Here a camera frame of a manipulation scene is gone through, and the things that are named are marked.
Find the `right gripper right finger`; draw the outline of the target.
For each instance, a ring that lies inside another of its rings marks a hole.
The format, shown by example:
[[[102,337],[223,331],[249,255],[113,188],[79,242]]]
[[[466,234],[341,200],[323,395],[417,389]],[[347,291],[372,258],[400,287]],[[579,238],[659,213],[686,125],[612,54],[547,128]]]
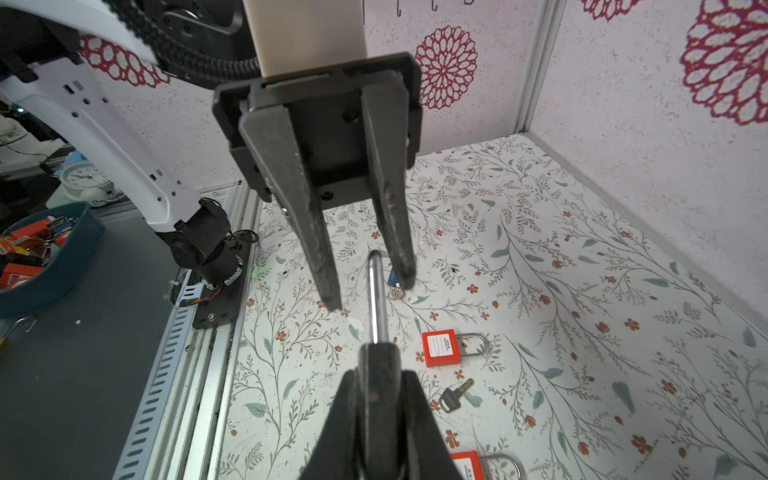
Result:
[[[402,372],[403,479],[461,479],[415,372]]]

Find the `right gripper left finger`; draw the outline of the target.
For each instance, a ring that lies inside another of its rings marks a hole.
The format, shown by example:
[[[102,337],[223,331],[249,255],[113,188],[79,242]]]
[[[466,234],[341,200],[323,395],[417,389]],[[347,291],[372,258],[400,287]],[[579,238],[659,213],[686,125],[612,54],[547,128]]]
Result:
[[[304,471],[305,479],[358,479],[356,371],[342,376],[317,444]]]

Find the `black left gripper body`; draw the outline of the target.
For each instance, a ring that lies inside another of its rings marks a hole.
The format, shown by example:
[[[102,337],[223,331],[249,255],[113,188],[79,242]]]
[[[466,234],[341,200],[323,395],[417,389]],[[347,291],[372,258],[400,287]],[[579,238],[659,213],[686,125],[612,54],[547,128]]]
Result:
[[[322,207],[369,198],[362,89],[387,71],[397,76],[409,95],[406,167],[410,169],[420,150],[423,109],[421,67],[408,52],[218,86],[212,112],[248,186],[263,201],[272,200],[255,155],[239,131],[240,118],[252,109],[284,105]]]

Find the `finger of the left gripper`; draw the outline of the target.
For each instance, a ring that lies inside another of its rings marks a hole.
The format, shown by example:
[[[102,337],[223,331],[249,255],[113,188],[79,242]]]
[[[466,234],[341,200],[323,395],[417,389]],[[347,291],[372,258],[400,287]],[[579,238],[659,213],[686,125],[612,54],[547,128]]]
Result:
[[[304,165],[289,111],[282,105],[249,111],[239,131],[303,248],[320,300],[342,308],[338,273],[318,194]]]
[[[405,194],[408,91],[384,71],[362,88],[361,104],[371,200],[392,267],[405,290],[414,287],[417,265]]]

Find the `red padlock with warning label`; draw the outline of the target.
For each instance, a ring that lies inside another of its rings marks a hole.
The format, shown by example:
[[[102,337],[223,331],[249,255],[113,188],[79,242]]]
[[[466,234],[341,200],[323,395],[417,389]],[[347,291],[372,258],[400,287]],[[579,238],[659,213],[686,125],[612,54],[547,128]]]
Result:
[[[459,476],[464,480],[492,479],[491,470],[498,469],[508,479],[524,479],[525,472],[520,463],[506,453],[479,454],[477,451],[450,454]]]

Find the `black padlock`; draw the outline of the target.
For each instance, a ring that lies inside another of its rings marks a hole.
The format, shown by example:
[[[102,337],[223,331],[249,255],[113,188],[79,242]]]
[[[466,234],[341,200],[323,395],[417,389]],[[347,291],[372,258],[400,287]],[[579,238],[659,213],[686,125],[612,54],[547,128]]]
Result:
[[[400,470],[400,354],[390,342],[381,253],[367,259],[371,341],[359,354],[358,424],[362,467],[368,479],[395,479]]]

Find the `red padlock with property label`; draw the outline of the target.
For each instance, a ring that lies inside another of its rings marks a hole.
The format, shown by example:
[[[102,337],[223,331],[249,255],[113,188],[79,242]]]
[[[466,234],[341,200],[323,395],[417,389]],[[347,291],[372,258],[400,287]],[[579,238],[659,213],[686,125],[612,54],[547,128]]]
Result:
[[[427,368],[453,366],[463,358],[483,356],[492,343],[481,333],[457,333],[453,329],[422,334],[423,359]]]

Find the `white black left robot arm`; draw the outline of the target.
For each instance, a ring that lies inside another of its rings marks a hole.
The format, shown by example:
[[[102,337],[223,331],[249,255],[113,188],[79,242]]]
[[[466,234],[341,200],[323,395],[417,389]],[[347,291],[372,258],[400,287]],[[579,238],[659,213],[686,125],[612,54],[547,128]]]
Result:
[[[211,89],[248,185],[286,212],[323,303],[342,294],[324,211],[373,203],[392,268],[414,286],[406,174],[420,148],[421,70],[370,57],[359,1],[5,1],[1,93],[106,174],[215,295],[242,275],[224,210],[170,172],[80,55],[84,33]]]

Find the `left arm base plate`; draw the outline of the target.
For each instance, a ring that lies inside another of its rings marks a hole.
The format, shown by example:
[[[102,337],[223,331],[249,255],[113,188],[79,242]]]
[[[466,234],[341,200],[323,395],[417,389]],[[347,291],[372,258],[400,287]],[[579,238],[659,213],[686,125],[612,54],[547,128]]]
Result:
[[[246,261],[258,241],[258,234],[250,229],[230,232],[214,252],[213,259],[196,271],[205,293],[196,300],[180,301],[182,308],[195,310],[194,329],[212,329],[236,322],[245,295]]]

